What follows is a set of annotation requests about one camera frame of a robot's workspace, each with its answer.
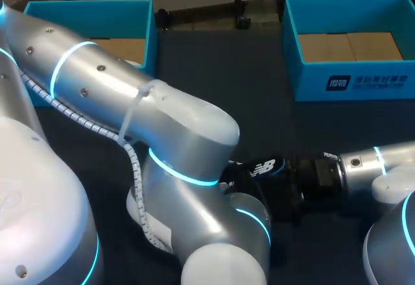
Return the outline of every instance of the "spiral cable wrap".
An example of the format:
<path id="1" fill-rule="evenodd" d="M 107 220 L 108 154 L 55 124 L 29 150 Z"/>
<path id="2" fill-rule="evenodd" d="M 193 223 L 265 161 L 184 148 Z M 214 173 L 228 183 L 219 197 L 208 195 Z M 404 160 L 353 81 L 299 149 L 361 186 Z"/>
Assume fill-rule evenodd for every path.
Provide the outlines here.
<path id="1" fill-rule="evenodd" d="M 148 223 L 147 213 L 145 210 L 145 202 L 144 202 L 144 195 L 143 195 L 143 181 L 141 178 L 141 166 L 137 157 L 137 154 L 134 148 L 125 140 L 119 139 L 119 135 L 105 129 L 104 127 L 84 118 L 83 116 L 77 114 L 76 112 L 72 111 L 70 108 L 62 104 L 56 99 L 53 99 L 45 90 L 43 90 L 39 85 L 37 85 L 29 76 L 27 76 L 24 72 L 20 70 L 21 78 L 25 85 L 28 88 L 33 90 L 37 95 L 39 95 L 43 100 L 48 102 L 53 108 L 57 109 L 59 112 L 63 113 L 67 118 L 72 119 L 73 121 L 77 122 L 78 124 L 82 125 L 83 127 L 100 134 L 106 138 L 109 138 L 115 142 L 117 142 L 128 154 L 130 158 L 132 169 L 133 169 L 133 176 L 134 176 L 134 188 L 136 194 L 136 203 L 137 209 L 139 214 L 139 224 L 143 229 L 144 235 L 146 239 L 158 249 L 162 251 L 166 251 L 171 253 L 172 250 L 167 247 L 162 241 L 157 239 L 153 232 L 151 231 L 150 225 Z"/>

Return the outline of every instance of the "dark table surface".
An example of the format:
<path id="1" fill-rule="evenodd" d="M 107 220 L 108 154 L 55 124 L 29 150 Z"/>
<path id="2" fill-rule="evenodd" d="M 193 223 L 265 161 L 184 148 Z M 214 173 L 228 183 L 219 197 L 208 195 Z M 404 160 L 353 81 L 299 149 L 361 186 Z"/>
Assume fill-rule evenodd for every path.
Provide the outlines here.
<path id="1" fill-rule="evenodd" d="M 295 103 L 279 31 L 160 33 L 158 77 L 210 101 L 241 128 L 235 160 L 275 153 L 334 153 L 415 139 L 415 101 Z M 130 220 L 132 173 L 124 151 L 48 108 L 49 143 L 83 183 L 101 237 L 107 284 L 179 284 L 180 265 Z M 272 227 L 269 284 L 367 285 L 357 217 L 307 214 Z"/>

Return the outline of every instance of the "blue cardboard box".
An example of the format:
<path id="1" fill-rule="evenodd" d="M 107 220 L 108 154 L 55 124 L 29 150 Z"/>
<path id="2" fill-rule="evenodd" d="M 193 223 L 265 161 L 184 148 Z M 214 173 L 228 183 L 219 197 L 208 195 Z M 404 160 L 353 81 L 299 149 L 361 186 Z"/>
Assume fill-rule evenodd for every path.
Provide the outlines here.
<path id="1" fill-rule="evenodd" d="M 299 40 L 374 32 L 390 33 L 402 60 L 308 62 Z M 296 101 L 413 99 L 415 6 L 411 0 L 286 0 L 283 54 Z"/>
<path id="2" fill-rule="evenodd" d="M 149 75 L 156 72 L 157 30 L 152 1 L 33 1 L 24 13 L 86 38 L 145 39 L 143 61 L 137 68 Z M 34 106 L 47 106 L 36 94 L 29 94 Z"/>

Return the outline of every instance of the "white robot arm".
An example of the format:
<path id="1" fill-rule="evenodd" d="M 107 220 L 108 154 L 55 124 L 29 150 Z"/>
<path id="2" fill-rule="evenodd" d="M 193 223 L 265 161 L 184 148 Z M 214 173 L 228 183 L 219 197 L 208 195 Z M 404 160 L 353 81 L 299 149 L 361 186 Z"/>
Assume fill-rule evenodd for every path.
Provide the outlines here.
<path id="1" fill-rule="evenodd" d="M 180 259 L 182 284 L 267 283 L 270 218 L 265 207 L 249 195 L 223 196 L 217 184 L 239 140 L 238 125 L 227 113 L 142 74 L 61 26 L 5 6 L 0 31 L 28 87 L 128 151 L 135 176 L 128 212 L 153 245 Z M 126 136 L 150 146 L 142 177 Z M 47 159 L 43 170 L 50 168 Z M 95 244 L 84 247 L 97 250 Z"/>
<path id="2" fill-rule="evenodd" d="M 415 284 L 415 142 L 344 154 L 339 163 L 343 188 L 370 193 L 381 216 L 363 246 L 370 284 Z"/>
<path id="3" fill-rule="evenodd" d="M 99 284 L 88 198 L 48 146 L 1 32 L 0 145 L 0 283 Z"/>

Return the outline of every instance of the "white cable tie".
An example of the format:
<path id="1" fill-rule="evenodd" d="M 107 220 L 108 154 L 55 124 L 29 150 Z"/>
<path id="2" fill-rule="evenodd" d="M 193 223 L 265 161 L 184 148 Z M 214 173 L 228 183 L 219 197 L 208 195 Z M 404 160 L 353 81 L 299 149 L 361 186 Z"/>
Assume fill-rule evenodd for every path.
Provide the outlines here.
<path id="1" fill-rule="evenodd" d="M 142 84 L 138 87 L 138 92 L 137 95 L 134 97 L 134 99 L 132 99 L 131 101 L 131 105 L 128 107 L 128 110 L 124 116 L 123 119 L 123 124 L 121 125 L 121 128 L 119 130 L 118 133 L 118 139 L 117 139 L 117 143 L 120 146 L 123 146 L 123 143 L 125 141 L 125 133 L 128 129 L 128 127 L 130 126 L 130 122 L 131 122 L 131 117 L 132 117 L 132 113 L 134 111 L 134 108 L 141 102 L 141 100 L 148 96 L 151 89 L 153 89 L 157 84 L 166 84 L 165 82 L 159 80 L 159 79 L 154 79 L 146 84 Z"/>

